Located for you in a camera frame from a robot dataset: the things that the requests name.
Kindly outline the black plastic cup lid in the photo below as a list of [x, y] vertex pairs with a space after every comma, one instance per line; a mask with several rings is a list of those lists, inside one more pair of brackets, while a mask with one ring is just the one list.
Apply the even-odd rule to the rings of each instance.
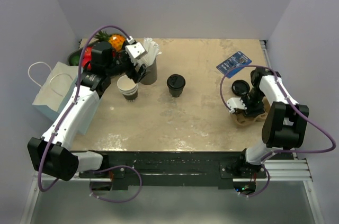
[[172, 74], [168, 77], [166, 84], [170, 89], [183, 89], [186, 81], [182, 75]]

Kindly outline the light blue paper bag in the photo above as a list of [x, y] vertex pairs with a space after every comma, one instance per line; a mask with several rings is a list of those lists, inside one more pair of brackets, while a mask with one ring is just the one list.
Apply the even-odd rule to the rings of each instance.
[[[32, 78], [30, 72], [33, 66], [43, 64], [47, 66], [50, 73], [41, 85]], [[35, 62], [28, 68], [28, 77], [40, 87], [32, 105], [50, 121], [54, 122], [61, 111], [66, 107], [76, 87], [78, 75], [77, 66], [69, 66], [58, 62], [51, 68], [43, 61]]]

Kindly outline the white paper coffee cup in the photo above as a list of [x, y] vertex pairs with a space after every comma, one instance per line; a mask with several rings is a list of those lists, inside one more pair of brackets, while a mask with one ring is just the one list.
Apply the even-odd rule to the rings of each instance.
[[184, 87], [179, 87], [179, 88], [173, 88], [169, 87], [169, 93], [171, 94], [172, 97], [180, 97], [180, 95], [183, 92]]

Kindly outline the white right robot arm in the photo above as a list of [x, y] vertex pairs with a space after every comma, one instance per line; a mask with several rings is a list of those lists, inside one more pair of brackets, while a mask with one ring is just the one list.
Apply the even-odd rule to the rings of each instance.
[[282, 84], [280, 74], [266, 67], [258, 67], [251, 72], [252, 89], [241, 98], [246, 109], [246, 117], [253, 117], [264, 111], [263, 99], [266, 98], [270, 110], [262, 128], [262, 141], [245, 150], [245, 159], [236, 164], [236, 172], [247, 178], [269, 156], [299, 148], [307, 127], [304, 118], [309, 116], [309, 108], [288, 96]]

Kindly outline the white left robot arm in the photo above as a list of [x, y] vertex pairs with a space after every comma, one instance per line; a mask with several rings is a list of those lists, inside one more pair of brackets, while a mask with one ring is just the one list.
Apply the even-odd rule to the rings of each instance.
[[135, 83], [143, 78], [146, 67], [142, 65], [135, 70], [137, 61], [147, 53], [143, 45], [131, 40], [122, 51], [123, 54], [118, 55], [110, 43], [96, 43], [92, 59], [85, 65], [65, 108], [40, 138], [31, 138], [28, 142], [29, 155], [39, 176], [47, 174], [69, 181], [78, 172], [92, 171], [97, 177], [108, 175], [110, 165], [102, 154], [94, 151], [72, 153], [70, 149], [81, 124], [111, 84], [115, 58], [122, 58], [120, 70]]

